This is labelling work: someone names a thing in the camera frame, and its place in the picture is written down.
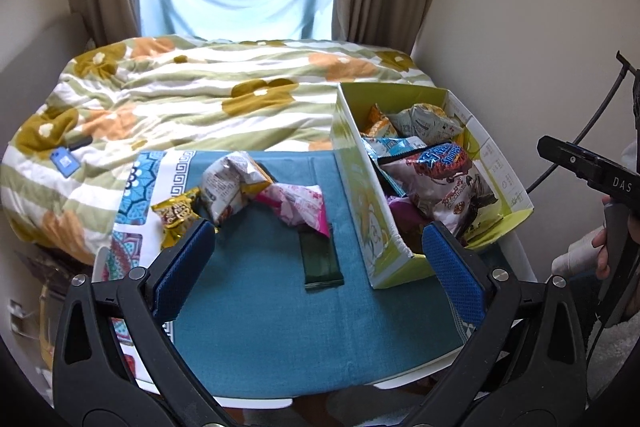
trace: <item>black cable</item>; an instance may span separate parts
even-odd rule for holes
[[[591,130],[591,128],[594,126],[594,124],[598,121],[598,118],[601,117],[601,115],[603,114],[604,110],[607,108],[607,105],[609,105],[609,102],[611,102],[611,100],[613,99],[616,91],[618,90],[618,88],[622,84],[622,81],[625,79],[625,76],[629,71],[631,71],[633,74],[636,74],[636,69],[635,68],[630,66],[628,63],[623,63],[622,69],[620,70],[620,73],[618,74],[618,77],[616,78],[616,81],[613,83],[613,86],[611,86],[611,89],[609,89],[609,92],[607,93],[607,96],[605,96],[604,100],[600,104],[600,107],[594,113],[594,115],[591,117],[591,120],[589,121],[589,123],[584,127],[584,129],[582,131],[580,131],[580,134],[578,134],[578,136],[575,137],[575,140],[572,141],[572,143],[574,145],[578,145],[578,143],[580,143],[582,141],[582,139],[585,136],[587,136],[587,133]],[[532,191],[535,188],[537,188],[538,185],[540,185],[544,180],[546,180],[549,177],[549,175],[553,171],[556,170],[556,168],[558,168],[558,164],[554,163],[545,172],[543,172],[543,174],[536,181],[534,181],[532,184],[529,185],[529,188],[527,188],[527,194],[532,193]]]

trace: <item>key tag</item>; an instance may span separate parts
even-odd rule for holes
[[[64,147],[55,149],[51,153],[50,158],[53,165],[56,166],[56,169],[58,169],[65,178],[68,178],[80,168],[78,160]]]

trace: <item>box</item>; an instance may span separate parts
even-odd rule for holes
[[[369,282],[376,289],[433,275],[426,257],[412,252],[402,241],[358,131],[364,128],[369,110],[375,103],[385,114],[395,114],[418,102],[437,105],[448,116],[460,120],[464,127],[462,145],[476,165],[480,164],[479,169],[484,170],[485,178],[499,198],[504,217],[471,239],[469,248],[478,250],[494,243],[533,212],[526,190],[494,140],[452,92],[410,84],[341,84],[331,140]]]

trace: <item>bed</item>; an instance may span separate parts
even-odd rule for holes
[[[136,38],[71,60],[2,160],[2,207],[24,241],[92,265],[111,243],[141,150],[322,150],[338,82],[433,86],[407,55],[331,41]],[[59,146],[81,168],[65,179]]]

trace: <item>dark green packet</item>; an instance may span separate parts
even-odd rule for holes
[[[305,289],[311,291],[342,286],[344,276],[335,254],[332,226],[329,225],[329,237],[326,237],[308,225],[300,225],[298,237],[305,268]]]

